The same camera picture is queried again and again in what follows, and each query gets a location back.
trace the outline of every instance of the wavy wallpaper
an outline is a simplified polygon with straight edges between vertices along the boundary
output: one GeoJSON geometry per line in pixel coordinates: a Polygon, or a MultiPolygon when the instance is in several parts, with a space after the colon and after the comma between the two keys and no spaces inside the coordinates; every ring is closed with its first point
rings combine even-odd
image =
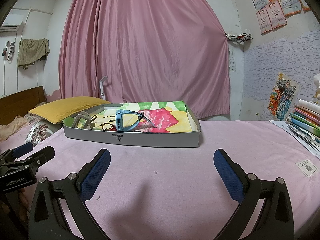
{"type": "Polygon", "coordinates": [[[244,53],[244,97],[263,101],[261,120],[271,120],[268,102],[279,71],[299,83],[299,99],[310,101],[316,92],[313,76],[320,73],[320,31],[294,39],[279,39],[244,53]]]}

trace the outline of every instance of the pink curtain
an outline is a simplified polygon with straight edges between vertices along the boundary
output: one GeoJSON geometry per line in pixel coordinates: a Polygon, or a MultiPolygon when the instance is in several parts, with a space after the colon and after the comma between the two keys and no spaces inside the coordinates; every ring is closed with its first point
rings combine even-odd
{"type": "Polygon", "coordinates": [[[206,0],[73,0],[59,59],[62,98],[185,101],[230,114],[228,44],[206,0]]]}

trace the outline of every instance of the screw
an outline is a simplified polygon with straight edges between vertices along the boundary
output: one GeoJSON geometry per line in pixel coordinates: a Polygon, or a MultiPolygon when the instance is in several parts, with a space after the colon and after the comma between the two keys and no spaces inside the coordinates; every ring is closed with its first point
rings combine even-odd
{"type": "Polygon", "coordinates": [[[46,179],[47,179],[46,177],[42,177],[41,179],[39,179],[39,182],[44,183],[46,179]]]}
{"type": "Polygon", "coordinates": [[[68,179],[74,179],[76,176],[77,176],[76,173],[70,173],[70,174],[68,175],[68,179]]]}
{"type": "Polygon", "coordinates": [[[253,173],[249,173],[248,174],[248,178],[251,179],[251,180],[255,180],[257,177],[253,173]]]}
{"type": "Polygon", "coordinates": [[[284,184],[284,180],[282,178],[278,178],[277,181],[280,183],[280,184],[284,184]]]}

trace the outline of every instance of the fabric label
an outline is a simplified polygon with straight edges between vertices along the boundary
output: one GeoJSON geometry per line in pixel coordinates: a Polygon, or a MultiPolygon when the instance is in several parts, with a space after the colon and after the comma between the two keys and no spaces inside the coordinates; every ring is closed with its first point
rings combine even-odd
{"type": "Polygon", "coordinates": [[[309,159],[305,159],[304,161],[296,164],[307,177],[313,176],[313,174],[318,170],[318,168],[309,159]]]}

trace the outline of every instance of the stack of books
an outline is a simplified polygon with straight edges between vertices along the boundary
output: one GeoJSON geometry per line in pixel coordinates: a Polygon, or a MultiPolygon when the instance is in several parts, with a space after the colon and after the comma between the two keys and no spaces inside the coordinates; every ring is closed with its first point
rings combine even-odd
{"type": "Polygon", "coordinates": [[[320,151],[320,104],[317,100],[299,100],[286,119],[289,129],[313,148],[320,151]]]}

